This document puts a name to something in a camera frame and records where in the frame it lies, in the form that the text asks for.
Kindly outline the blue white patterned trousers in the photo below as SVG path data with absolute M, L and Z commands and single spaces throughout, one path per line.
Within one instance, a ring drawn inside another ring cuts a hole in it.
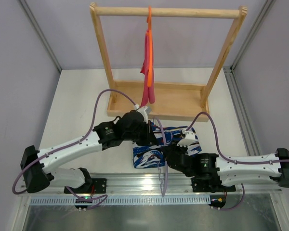
M 172 160 L 181 156 L 195 156 L 202 151 L 198 136 L 193 128 L 190 131 L 194 134 L 195 140 L 188 146 L 178 146 L 178 143 L 185 138 L 183 131 L 187 126 L 164 127 L 164 135 L 160 128 L 151 123 L 147 134 L 141 136 L 139 141 L 132 143 L 133 166 L 134 168 L 157 168 L 166 163 L 173 165 Z

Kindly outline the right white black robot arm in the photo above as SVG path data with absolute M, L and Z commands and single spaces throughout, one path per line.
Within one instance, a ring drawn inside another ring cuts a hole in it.
M 221 192 L 239 184 L 277 184 L 289 188 L 289 150 L 260 156 L 224 156 L 221 152 L 188 155 L 191 136 L 161 148 L 168 166 L 191 178 L 202 192 Z

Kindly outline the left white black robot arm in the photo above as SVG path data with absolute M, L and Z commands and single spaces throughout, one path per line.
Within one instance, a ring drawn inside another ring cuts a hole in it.
M 52 185 L 85 193 L 92 186 L 88 170 L 61 166 L 84 155 L 118 147 L 123 141 L 139 146 L 156 145 L 158 142 L 148 119 L 150 112 L 150 107 L 143 106 L 113 121 L 103 122 L 86 135 L 62 145 L 41 150 L 33 145 L 25 148 L 20 163 L 25 191 L 37 193 Z

